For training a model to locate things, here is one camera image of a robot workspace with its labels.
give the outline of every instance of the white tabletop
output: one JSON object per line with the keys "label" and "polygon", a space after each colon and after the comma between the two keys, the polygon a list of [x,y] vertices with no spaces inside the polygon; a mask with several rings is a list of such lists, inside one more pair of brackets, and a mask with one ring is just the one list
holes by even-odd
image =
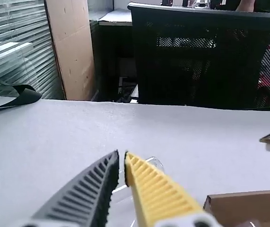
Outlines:
{"label": "white tabletop", "polygon": [[[98,20],[102,26],[132,26],[131,11],[127,9],[130,2],[160,5],[162,0],[115,0],[115,10]],[[173,6],[182,6],[183,0],[174,0]]]}
{"label": "white tabletop", "polygon": [[116,9],[98,20],[99,25],[104,26],[132,26],[131,11],[128,9]]}
{"label": "white tabletop", "polygon": [[258,141],[268,133],[270,112],[54,100],[0,112],[0,227],[115,149],[156,156],[200,204],[270,190],[270,146]]}

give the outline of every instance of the black strap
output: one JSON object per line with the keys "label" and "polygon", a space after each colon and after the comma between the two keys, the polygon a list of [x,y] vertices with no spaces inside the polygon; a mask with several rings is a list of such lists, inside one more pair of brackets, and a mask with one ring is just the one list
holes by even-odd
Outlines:
{"label": "black strap", "polygon": [[0,84],[13,87],[19,93],[19,96],[17,98],[6,104],[0,105],[0,111],[19,105],[26,105],[37,102],[42,96],[40,93],[36,92],[35,89],[30,85],[12,85],[2,81],[1,79]]}

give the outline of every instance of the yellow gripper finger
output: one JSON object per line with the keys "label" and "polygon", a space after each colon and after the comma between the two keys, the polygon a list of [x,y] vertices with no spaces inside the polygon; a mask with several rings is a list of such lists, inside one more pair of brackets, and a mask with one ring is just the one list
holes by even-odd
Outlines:
{"label": "yellow gripper finger", "polygon": [[203,212],[185,190],[144,159],[125,153],[125,182],[131,187],[139,227]]}

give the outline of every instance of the transparent cup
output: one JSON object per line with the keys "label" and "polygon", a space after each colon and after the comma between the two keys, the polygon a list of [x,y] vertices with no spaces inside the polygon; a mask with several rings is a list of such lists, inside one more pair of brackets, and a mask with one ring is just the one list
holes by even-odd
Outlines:
{"label": "transparent cup", "polygon": [[[156,157],[146,160],[162,172],[162,163]],[[106,227],[137,227],[131,189],[125,185],[124,171],[119,172],[118,186],[113,191]]]}

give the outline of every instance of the cardboard box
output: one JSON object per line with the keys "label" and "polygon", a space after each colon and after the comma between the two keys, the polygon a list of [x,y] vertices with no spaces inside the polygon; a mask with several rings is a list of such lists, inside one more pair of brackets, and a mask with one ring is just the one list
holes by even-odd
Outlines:
{"label": "cardboard box", "polygon": [[270,191],[209,195],[203,208],[224,227],[270,227]]}

